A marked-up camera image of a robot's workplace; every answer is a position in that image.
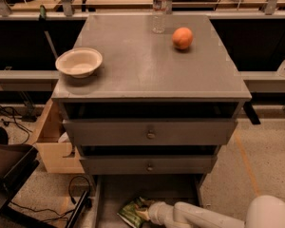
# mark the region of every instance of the gray surface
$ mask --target gray surface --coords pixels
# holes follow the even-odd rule
[[[86,157],[81,164],[93,175],[210,173],[217,158],[202,155]]]
[[[104,61],[85,79],[61,75],[53,99],[250,98],[207,16],[168,15],[164,34],[151,26],[149,15],[90,15],[75,47],[95,48]],[[194,33],[185,51],[172,45],[179,27]]]
[[[104,123],[89,119],[65,121],[73,143],[80,145],[218,145],[227,144],[236,128],[234,120],[119,119]],[[149,139],[152,129],[155,137]]]

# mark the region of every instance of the orange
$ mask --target orange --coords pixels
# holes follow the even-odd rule
[[[172,35],[173,46],[177,49],[187,49],[193,41],[193,33],[190,28],[181,27]]]

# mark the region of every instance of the cabinet top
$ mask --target cabinet top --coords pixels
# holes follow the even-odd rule
[[[193,31],[191,47],[172,45],[175,29]],[[223,43],[204,15],[166,15],[163,34],[150,15],[90,15],[75,48],[95,48],[102,65],[89,77],[61,74],[53,100],[251,98]]]

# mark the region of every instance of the open drawer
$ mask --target open drawer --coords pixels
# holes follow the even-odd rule
[[[37,120],[29,143],[36,144],[49,173],[84,173],[77,149],[73,150],[70,142],[58,142],[64,131],[59,107],[49,100]]]
[[[137,197],[165,201],[174,205],[178,201],[201,206],[194,175],[116,175],[99,176],[93,201],[92,228],[128,228],[117,212]],[[162,227],[144,223],[142,228]]]

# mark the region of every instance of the cardboard box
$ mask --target cardboard box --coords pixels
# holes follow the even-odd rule
[[[75,153],[70,155],[72,144],[70,142],[58,143],[59,138],[65,132],[62,121],[58,105],[49,100],[37,120],[28,143],[35,143],[49,173],[84,173],[77,148],[75,148]]]

